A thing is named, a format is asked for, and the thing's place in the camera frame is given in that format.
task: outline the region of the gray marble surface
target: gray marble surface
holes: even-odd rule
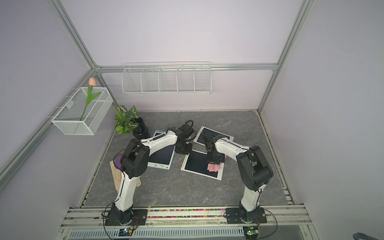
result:
[[[179,127],[192,119],[193,128],[201,126],[234,136],[234,142],[245,146],[258,145],[274,168],[272,157],[255,112],[160,112],[139,113],[152,135],[155,130]],[[117,196],[109,161],[127,147],[132,134],[115,134],[91,186],[84,207],[105,207]],[[193,149],[206,152],[205,147],[194,143]],[[181,171],[184,155],[175,154],[170,170],[149,167],[141,176],[142,185],[134,194],[135,207],[150,206],[213,206],[238,205],[244,192],[237,163],[227,158],[222,180],[215,180]],[[276,170],[260,198],[261,205],[286,205]]]

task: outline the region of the wire basket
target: wire basket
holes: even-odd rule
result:
[[[209,65],[124,68],[121,75],[125,94],[211,93]]]
[[[87,87],[79,88],[52,119],[52,123],[65,135],[94,135],[107,114],[113,100],[107,88],[93,88],[92,94],[101,92],[85,109]]]

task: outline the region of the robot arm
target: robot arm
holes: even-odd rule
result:
[[[193,121],[189,120],[181,127],[169,128],[166,133],[156,137],[142,140],[134,138],[129,142],[129,147],[124,153],[116,156],[114,162],[118,161],[121,164],[121,184],[111,211],[120,224],[127,224],[131,220],[136,184],[140,176],[147,170],[149,156],[164,147],[174,144],[176,153],[190,153],[192,144],[189,142],[196,137],[196,132],[192,126]],[[189,138],[192,133],[195,133],[195,136]]]
[[[258,146],[247,147],[229,141],[226,137],[215,137],[212,133],[203,136],[208,163],[224,162],[224,154],[237,161],[240,176],[245,184],[240,201],[240,216],[244,222],[252,222],[260,206],[260,194],[273,177],[273,171]]]

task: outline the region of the beige cloth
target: beige cloth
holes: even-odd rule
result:
[[[119,192],[120,184],[121,184],[121,171],[115,168],[113,161],[109,162],[109,164],[111,165],[113,182],[115,183],[116,191]],[[141,179],[139,179],[136,184],[136,187],[140,187],[140,186],[141,186]]]

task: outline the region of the white wall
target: white wall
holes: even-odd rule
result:
[[[88,68],[45,0],[2,1],[0,43],[1,168]]]
[[[98,65],[209,61],[276,63],[302,0],[63,0]],[[126,96],[120,74],[105,74],[120,104],[140,110],[256,109],[271,71],[212,73],[211,95]]]
[[[0,7],[0,168],[88,70],[45,0]],[[0,193],[0,239],[54,239],[76,207],[113,128],[95,136],[56,127]]]
[[[119,104],[140,111],[257,109],[272,77],[271,70],[212,71],[211,94],[126,95],[121,73],[104,73]]]
[[[320,239],[384,239],[383,13],[317,0],[262,112]]]
[[[0,239],[53,240],[70,207],[88,187],[113,130],[111,108],[94,136],[54,127],[0,193]]]
[[[276,63],[302,0],[63,0],[98,65]]]

